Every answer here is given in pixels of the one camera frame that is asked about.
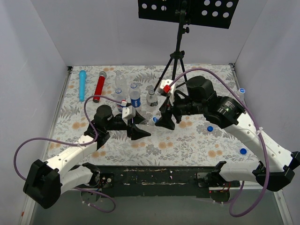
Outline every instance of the floral pattern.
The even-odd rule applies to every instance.
[[[203,67],[212,70],[220,76],[234,91],[237,90],[230,66],[222,65],[185,65],[186,69]],[[154,111],[149,110],[146,104],[146,94],[153,88],[161,76],[164,66],[86,66],[74,67],[68,88],[64,95],[60,114],[54,129],[53,138],[57,140],[76,142],[88,126],[83,112],[83,102],[79,102],[79,71],[87,72],[85,96],[94,94],[99,72],[105,71],[107,78],[102,94],[113,97],[115,84],[115,71],[120,70],[127,79],[127,85],[137,82],[141,89],[141,115],[150,119],[153,115],[160,116],[159,106]],[[165,79],[172,77],[172,67],[165,74]],[[213,76],[203,71],[194,71],[187,76],[202,75],[209,78],[218,95],[231,96],[230,92]],[[186,92],[185,86],[180,90]],[[158,105],[165,97],[158,96]],[[116,104],[105,99],[100,103],[90,101],[87,104],[87,113],[93,117],[96,109],[106,104],[112,108],[113,113],[118,113]],[[207,127],[213,126],[213,131],[208,132]],[[240,149],[245,146],[235,137],[210,124],[202,115],[183,116],[180,124],[174,131],[163,127],[154,127],[151,137],[137,141],[127,138],[126,131],[110,131],[111,138],[107,143],[87,156],[82,162],[95,165],[177,165],[177,166],[214,166],[219,161],[250,162],[257,161],[255,155],[248,151],[246,155],[240,154]],[[47,150],[47,157],[59,154],[68,146],[52,143]]]

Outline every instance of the wall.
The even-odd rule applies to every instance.
[[[299,151],[300,2],[268,0],[236,62],[246,101],[264,130]],[[300,169],[284,188],[294,221],[300,221]]]
[[[139,19],[137,0],[31,2],[68,66],[165,65],[175,51],[178,24]],[[184,62],[235,62],[265,3],[240,0],[228,30],[190,25]]]
[[[13,155],[23,141],[48,136],[67,68],[29,0],[0,0],[0,27],[0,224],[15,225],[25,194]],[[24,176],[45,144],[21,149]]]

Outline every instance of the floor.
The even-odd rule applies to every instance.
[[[186,69],[203,67],[212,70],[220,76],[234,91],[236,83],[230,66],[227,65],[185,65]],[[83,102],[79,102],[79,71],[87,72],[86,94],[94,94],[100,71],[107,73],[107,79],[103,88],[103,95],[113,97],[115,84],[115,71],[120,70],[127,78],[127,85],[137,82],[141,89],[142,111],[141,115],[146,119],[153,115],[160,117],[158,110],[165,97],[159,96],[158,107],[150,112],[146,105],[146,94],[156,84],[164,70],[164,66],[87,66],[74,67],[68,88],[65,93],[59,117],[54,128],[52,138],[67,142],[76,142],[88,126],[83,113]],[[209,78],[218,95],[231,96],[229,91],[214,77],[203,71],[195,71],[188,74],[188,78],[203,75]],[[170,67],[165,78],[171,78]],[[93,118],[96,109],[106,104],[111,106],[113,113],[118,113],[116,104],[102,99],[100,103],[90,101],[87,104],[87,112]],[[207,127],[213,126],[212,132]],[[210,124],[202,115],[183,116],[182,122],[176,125],[174,131],[163,127],[155,127],[151,137],[138,141],[127,138],[125,131],[110,131],[111,138],[97,152],[87,156],[82,162],[90,162],[95,165],[178,165],[178,166],[215,166],[219,161],[227,162],[252,162],[257,161],[255,155],[247,150],[246,155],[240,154],[240,149],[245,146],[235,137]],[[67,146],[51,143],[46,158],[51,158],[62,152]]]

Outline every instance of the black tripod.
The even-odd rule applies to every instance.
[[[176,76],[176,69],[177,69],[178,60],[180,60],[182,71],[185,72],[184,64],[183,64],[183,60],[182,60],[183,57],[184,57],[184,51],[180,51],[180,44],[181,44],[182,35],[184,33],[187,33],[187,34],[189,33],[189,27],[183,28],[183,26],[186,25],[186,24],[189,25],[191,23],[189,19],[186,19],[187,6],[188,6],[187,1],[183,1],[182,4],[181,4],[181,10],[180,11],[176,10],[175,15],[179,16],[179,26],[178,26],[178,33],[177,33],[176,50],[170,55],[170,60],[169,60],[168,64],[166,65],[166,67],[165,67],[161,77],[159,78],[157,84],[155,85],[154,91],[156,91],[156,89],[158,88],[161,80],[164,78],[164,75],[165,75],[167,69],[169,68],[172,60],[174,60],[172,80],[174,80],[175,76]],[[178,85],[177,88],[184,85],[186,83],[186,81],[188,81],[186,75],[184,75],[184,80],[185,80],[185,82]]]

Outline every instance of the red cable plug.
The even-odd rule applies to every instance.
[[[165,93],[168,93],[171,90],[171,87],[169,85],[166,85],[163,90]]]

